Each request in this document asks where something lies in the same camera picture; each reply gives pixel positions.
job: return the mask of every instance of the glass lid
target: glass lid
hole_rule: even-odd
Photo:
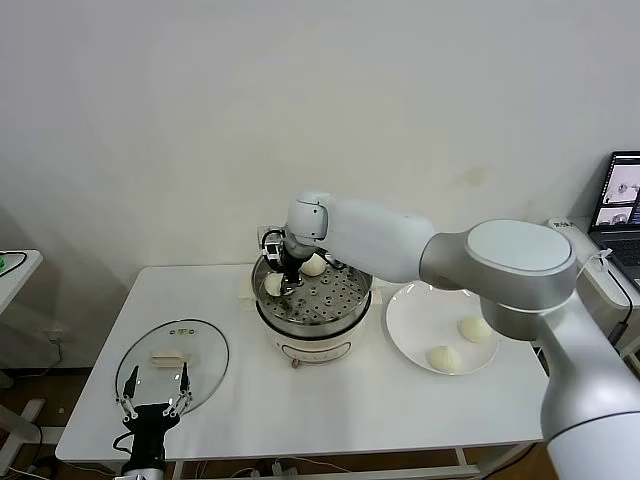
[[[186,413],[202,405],[224,378],[229,345],[222,332],[202,320],[169,322],[151,330],[120,362],[116,395],[122,398],[125,382],[138,367],[133,404],[173,405],[180,395],[185,362],[193,396]]]

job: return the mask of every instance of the laptop screen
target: laptop screen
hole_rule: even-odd
[[[591,230],[640,230],[640,152],[614,152]]]

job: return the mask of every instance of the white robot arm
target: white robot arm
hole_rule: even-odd
[[[543,346],[551,375],[542,431],[559,477],[640,476],[640,384],[578,297],[575,255],[561,234],[511,220],[436,233],[425,218],[307,192],[289,207],[280,247],[288,286],[323,251],[383,280],[477,293],[495,330]]]

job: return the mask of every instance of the white plate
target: white plate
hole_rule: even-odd
[[[423,282],[407,285],[391,298],[387,306],[387,329],[393,343],[413,363],[443,375],[464,375],[488,365],[500,343],[492,332],[484,343],[472,343],[458,331],[458,322],[469,316],[482,316],[477,295],[462,291],[438,290]],[[435,347],[455,348],[462,359],[459,373],[441,372],[427,360]]]

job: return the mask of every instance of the steamed bun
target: steamed bun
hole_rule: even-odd
[[[312,257],[302,264],[300,271],[308,277],[317,277],[322,275],[327,268],[327,262],[324,261],[317,253],[314,253]]]
[[[264,279],[264,289],[272,297],[279,297],[281,295],[280,284],[282,283],[282,277],[284,277],[282,273],[270,273]]]
[[[460,354],[455,348],[447,345],[429,350],[427,360],[433,368],[444,373],[458,373],[462,368]]]
[[[460,335],[473,343],[484,343],[491,337],[491,327],[484,318],[467,317],[458,323]]]

